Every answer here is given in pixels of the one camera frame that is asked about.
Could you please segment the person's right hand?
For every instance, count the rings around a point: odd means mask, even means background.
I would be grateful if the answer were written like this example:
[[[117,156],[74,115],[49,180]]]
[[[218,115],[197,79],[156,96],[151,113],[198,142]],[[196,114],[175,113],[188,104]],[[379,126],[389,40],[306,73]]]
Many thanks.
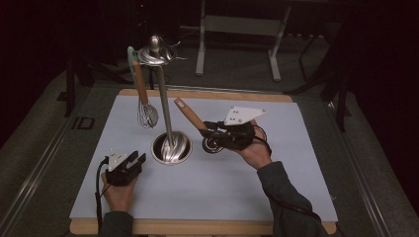
[[[272,162],[265,131],[257,124],[255,120],[251,120],[251,124],[255,131],[255,139],[253,143],[243,150],[237,151],[244,161],[255,170]]]

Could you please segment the black metal stand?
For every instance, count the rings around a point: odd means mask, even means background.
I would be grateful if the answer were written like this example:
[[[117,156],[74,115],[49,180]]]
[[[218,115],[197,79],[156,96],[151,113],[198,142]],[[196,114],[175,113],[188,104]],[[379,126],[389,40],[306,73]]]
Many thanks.
[[[330,44],[320,65],[303,85],[284,92],[285,95],[298,95],[317,85],[323,84],[320,99],[325,103],[336,104],[336,123],[343,132],[345,128],[345,107],[347,101],[347,88],[351,72],[350,53],[353,41],[341,33],[337,34]]]
[[[77,57],[68,56],[66,59],[66,112],[68,118],[75,108],[76,103],[76,79],[83,79],[83,70]]]

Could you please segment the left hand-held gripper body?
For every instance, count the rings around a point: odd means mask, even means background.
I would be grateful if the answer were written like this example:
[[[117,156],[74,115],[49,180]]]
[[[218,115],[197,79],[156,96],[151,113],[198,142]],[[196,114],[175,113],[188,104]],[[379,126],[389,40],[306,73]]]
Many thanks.
[[[108,156],[109,167],[106,171],[108,183],[112,186],[127,186],[130,181],[140,173],[140,167],[132,167],[133,162],[128,162],[126,153],[111,152]]]

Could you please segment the grey metal table frame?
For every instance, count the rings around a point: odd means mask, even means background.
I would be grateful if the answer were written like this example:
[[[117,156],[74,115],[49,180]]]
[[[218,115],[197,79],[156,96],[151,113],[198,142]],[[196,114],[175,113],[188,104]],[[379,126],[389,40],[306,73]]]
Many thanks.
[[[208,15],[206,13],[206,0],[201,0],[200,44],[196,63],[196,75],[202,76],[205,70],[206,32],[255,35],[276,38],[275,44],[268,50],[268,59],[273,80],[275,82],[280,82],[282,76],[277,54],[281,41],[285,35],[285,29],[288,24],[291,10],[291,6],[286,6],[280,20]]]

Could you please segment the metal floor rail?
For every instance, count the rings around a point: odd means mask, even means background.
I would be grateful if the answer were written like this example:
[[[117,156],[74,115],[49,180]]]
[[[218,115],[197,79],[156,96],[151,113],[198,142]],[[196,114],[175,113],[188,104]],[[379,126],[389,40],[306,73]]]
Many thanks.
[[[77,114],[81,110],[81,107],[88,96],[89,92],[82,93],[78,96],[75,106],[69,116],[64,118],[60,127],[57,129],[48,146],[42,153],[42,156],[37,162],[35,168],[29,173],[27,179],[22,183],[16,196],[11,202],[11,205],[8,207],[0,221],[0,237],[8,237],[14,230],[18,220],[21,218],[24,210],[37,190],[39,183],[42,181],[47,167],[54,159],[65,133],[69,130],[70,125],[76,121]]]
[[[330,117],[336,123],[335,118],[337,118],[338,107],[333,102],[327,103],[326,107],[329,111]],[[369,218],[374,227],[377,237],[391,237],[389,229],[377,206],[377,202],[374,198],[372,190],[362,171],[358,156],[355,153],[353,144],[351,143],[348,134],[345,131],[342,131],[337,123],[335,124],[335,126],[338,129],[340,140],[343,144],[345,153],[349,159],[351,174],[356,183],[357,189],[359,191],[359,194],[364,203],[365,209],[369,215]]]

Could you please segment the wooden handled steel whisk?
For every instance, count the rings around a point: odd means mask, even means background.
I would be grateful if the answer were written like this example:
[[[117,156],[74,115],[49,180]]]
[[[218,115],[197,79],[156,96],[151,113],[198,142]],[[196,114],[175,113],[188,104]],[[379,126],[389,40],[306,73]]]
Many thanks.
[[[129,46],[126,51],[128,66],[138,94],[137,122],[145,128],[152,128],[158,123],[158,113],[149,103],[143,73],[136,51],[132,46]]]

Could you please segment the wooden handled steel utensil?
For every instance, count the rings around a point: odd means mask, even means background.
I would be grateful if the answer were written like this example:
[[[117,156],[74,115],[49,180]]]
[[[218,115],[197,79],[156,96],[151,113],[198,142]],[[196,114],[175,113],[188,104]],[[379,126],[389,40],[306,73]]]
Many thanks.
[[[207,128],[200,117],[181,99],[174,101],[177,108],[182,112],[185,118],[200,132],[203,137],[202,147],[206,153],[215,154],[222,150],[213,138],[210,138],[211,130]]]

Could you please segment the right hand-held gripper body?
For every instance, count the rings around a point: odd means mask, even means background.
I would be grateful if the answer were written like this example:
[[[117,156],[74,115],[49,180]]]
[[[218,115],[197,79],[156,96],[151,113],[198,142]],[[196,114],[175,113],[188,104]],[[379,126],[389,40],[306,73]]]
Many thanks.
[[[216,123],[216,144],[234,150],[246,148],[255,137],[252,120],[266,113],[264,109],[231,107],[225,119]]]

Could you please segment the person's left hand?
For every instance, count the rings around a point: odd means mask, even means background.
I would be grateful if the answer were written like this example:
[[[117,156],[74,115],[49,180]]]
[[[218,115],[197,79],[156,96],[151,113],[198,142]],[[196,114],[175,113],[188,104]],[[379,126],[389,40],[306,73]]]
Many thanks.
[[[129,212],[132,206],[134,189],[138,178],[134,178],[127,186],[115,187],[108,183],[106,174],[101,175],[104,187],[102,194],[109,205],[110,211]]]

